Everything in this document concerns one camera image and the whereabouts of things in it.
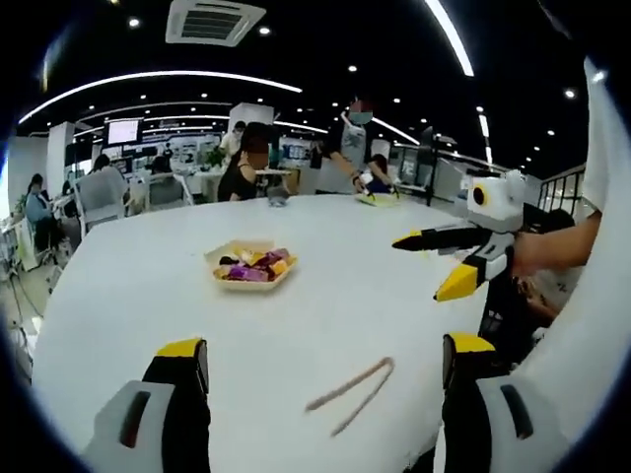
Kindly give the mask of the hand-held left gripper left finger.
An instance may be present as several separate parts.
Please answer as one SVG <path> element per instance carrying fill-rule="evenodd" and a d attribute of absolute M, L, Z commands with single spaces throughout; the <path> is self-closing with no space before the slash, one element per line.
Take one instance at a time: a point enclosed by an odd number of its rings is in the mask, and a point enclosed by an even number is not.
<path fill-rule="evenodd" d="M 96 415 L 83 460 L 93 472 L 208 472 L 208 395 L 207 342 L 164 346 Z"/>

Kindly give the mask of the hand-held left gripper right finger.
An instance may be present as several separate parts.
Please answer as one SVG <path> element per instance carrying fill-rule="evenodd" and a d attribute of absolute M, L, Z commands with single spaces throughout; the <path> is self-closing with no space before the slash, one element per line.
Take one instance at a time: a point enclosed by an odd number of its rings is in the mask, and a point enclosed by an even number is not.
<path fill-rule="evenodd" d="M 443 472 L 550 472 L 567 451 L 553 405 L 466 332 L 443 341 Z"/>

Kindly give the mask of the person's right hand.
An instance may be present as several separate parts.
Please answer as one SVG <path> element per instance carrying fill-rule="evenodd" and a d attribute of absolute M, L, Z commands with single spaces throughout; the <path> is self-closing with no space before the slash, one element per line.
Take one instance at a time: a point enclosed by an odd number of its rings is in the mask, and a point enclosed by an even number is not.
<path fill-rule="evenodd" d="M 512 274 L 531 275 L 541 268 L 543 236 L 532 233 L 519 233 L 514 243 Z"/>

